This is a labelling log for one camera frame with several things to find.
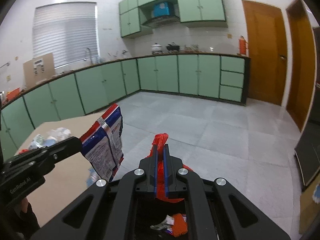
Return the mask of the red blue snack wrapper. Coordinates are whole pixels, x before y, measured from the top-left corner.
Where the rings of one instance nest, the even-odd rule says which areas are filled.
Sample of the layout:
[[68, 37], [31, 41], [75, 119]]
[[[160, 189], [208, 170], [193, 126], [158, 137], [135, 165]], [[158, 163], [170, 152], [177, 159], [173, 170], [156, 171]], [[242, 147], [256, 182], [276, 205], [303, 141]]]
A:
[[112, 104], [80, 137], [81, 154], [98, 176], [112, 181], [124, 159], [121, 135], [123, 116], [120, 106]]

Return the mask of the red plastic trash bag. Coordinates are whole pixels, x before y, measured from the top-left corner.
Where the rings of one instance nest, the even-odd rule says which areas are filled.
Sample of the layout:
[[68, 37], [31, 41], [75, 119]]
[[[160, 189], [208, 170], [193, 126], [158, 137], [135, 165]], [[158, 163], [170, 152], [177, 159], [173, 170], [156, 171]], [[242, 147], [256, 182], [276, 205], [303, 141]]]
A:
[[185, 198], [173, 198], [170, 199], [165, 194], [165, 172], [164, 172], [164, 146], [167, 143], [169, 135], [167, 133], [158, 133], [155, 135], [152, 146], [157, 146], [157, 184], [155, 199], [161, 202], [177, 204], [185, 201]]

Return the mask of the black trash bin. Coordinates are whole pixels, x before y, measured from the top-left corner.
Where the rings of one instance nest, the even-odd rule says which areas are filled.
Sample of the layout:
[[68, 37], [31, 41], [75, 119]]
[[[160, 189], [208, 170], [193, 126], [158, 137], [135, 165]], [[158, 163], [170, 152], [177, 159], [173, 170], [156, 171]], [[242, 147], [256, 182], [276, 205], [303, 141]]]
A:
[[204, 196], [168, 202], [138, 194], [132, 204], [126, 239], [218, 239]]

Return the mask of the blue white paper cup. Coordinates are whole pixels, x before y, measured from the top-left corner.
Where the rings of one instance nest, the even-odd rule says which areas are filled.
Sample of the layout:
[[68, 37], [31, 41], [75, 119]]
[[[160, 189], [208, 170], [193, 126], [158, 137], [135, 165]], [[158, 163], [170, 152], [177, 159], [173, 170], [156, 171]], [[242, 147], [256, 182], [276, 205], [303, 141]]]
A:
[[43, 141], [43, 147], [50, 147], [55, 145], [58, 142], [58, 139], [53, 136], [48, 136], [44, 141]]

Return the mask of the green white plastic package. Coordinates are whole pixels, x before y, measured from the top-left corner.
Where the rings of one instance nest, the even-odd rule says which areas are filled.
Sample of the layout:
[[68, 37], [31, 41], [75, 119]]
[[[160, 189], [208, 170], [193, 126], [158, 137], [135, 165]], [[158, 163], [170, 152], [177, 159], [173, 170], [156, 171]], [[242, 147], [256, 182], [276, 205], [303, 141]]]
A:
[[37, 134], [31, 141], [30, 145], [28, 146], [28, 150], [33, 150], [36, 148], [42, 148], [44, 146], [45, 138]]

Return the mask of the crumpled white tissue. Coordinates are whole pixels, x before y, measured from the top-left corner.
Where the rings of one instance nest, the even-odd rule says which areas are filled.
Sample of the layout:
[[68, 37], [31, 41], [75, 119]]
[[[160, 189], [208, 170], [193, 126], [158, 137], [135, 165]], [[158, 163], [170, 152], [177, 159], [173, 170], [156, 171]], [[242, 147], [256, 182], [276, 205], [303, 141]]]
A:
[[71, 137], [71, 131], [64, 127], [59, 127], [57, 129], [51, 129], [47, 133], [48, 140], [55, 140], [55, 141], [63, 141]]

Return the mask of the orange basket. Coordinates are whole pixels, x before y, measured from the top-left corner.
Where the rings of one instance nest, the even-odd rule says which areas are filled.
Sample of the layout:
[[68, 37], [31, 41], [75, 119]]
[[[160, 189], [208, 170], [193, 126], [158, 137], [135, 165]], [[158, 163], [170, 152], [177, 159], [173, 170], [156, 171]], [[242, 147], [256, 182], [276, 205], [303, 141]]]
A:
[[16, 88], [12, 91], [7, 92], [6, 94], [6, 100], [11, 101], [14, 100], [16, 97], [20, 95], [20, 88]]

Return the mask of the cardboard box with scale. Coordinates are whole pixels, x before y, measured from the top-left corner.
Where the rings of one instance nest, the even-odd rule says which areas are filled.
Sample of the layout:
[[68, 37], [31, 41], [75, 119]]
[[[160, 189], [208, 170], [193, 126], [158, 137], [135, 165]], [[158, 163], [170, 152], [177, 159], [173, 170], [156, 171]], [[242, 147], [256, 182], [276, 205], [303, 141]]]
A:
[[25, 85], [32, 88], [55, 75], [53, 54], [45, 54], [23, 64]]

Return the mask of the chrome sink faucet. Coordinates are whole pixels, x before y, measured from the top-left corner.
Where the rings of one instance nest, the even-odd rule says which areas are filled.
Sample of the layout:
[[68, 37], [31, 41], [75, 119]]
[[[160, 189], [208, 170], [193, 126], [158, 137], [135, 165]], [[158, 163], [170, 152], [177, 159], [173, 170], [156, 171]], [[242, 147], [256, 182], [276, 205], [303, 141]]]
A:
[[92, 52], [90, 48], [85, 48], [85, 55], [84, 55], [84, 61], [88, 61], [90, 63], [90, 65], [93, 64], [93, 60], [92, 60]]

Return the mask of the black shelf unit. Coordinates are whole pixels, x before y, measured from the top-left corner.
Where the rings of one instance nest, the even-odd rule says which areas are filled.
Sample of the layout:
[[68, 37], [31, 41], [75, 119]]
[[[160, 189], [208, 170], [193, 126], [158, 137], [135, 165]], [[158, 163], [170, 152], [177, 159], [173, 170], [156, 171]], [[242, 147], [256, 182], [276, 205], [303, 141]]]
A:
[[304, 191], [319, 173], [319, 27], [313, 30], [317, 48], [317, 77], [308, 122], [295, 148]]

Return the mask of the window blinds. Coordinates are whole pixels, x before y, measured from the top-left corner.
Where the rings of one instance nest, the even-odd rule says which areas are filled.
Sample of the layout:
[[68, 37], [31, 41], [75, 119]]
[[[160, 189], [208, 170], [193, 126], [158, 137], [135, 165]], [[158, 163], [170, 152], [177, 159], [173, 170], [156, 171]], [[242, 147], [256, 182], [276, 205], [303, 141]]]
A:
[[84, 59], [90, 48], [92, 59], [100, 56], [98, 8], [95, 2], [66, 2], [36, 7], [33, 19], [33, 57], [52, 53], [59, 68]]

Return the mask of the green base cabinets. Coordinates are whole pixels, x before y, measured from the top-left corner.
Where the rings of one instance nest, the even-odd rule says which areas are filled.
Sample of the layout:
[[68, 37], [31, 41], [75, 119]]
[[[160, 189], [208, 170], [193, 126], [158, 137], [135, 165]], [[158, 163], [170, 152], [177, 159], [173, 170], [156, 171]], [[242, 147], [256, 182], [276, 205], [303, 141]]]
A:
[[11, 158], [45, 122], [88, 115], [140, 91], [245, 105], [250, 58], [191, 53], [136, 57], [63, 74], [28, 89], [1, 110], [1, 150]]

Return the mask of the white cooking pot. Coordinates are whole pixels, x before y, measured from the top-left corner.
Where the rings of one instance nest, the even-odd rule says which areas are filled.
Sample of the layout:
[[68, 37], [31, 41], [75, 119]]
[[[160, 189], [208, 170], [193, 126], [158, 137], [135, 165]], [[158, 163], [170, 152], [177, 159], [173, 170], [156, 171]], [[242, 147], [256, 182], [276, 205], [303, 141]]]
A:
[[151, 46], [151, 53], [152, 55], [157, 55], [157, 54], [163, 54], [163, 47], [160, 44], [153, 44]]

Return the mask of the black wok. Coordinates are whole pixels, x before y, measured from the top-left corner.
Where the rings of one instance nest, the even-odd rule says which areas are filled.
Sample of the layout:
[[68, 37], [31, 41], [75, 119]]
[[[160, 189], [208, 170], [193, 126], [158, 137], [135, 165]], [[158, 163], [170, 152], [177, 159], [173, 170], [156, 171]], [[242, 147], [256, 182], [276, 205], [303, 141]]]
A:
[[166, 46], [168, 53], [179, 53], [180, 52], [180, 46], [175, 44], [174, 42], [167, 44]]

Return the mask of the blue box above hood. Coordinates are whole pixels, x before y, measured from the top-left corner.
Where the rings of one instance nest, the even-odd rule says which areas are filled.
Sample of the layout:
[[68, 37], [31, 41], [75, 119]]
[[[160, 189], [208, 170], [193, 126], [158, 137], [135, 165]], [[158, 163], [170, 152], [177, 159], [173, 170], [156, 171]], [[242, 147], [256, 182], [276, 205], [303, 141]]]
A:
[[161, 2], [153, 6], [153, 16], [174, 16], [174, 6], [171, 2]]

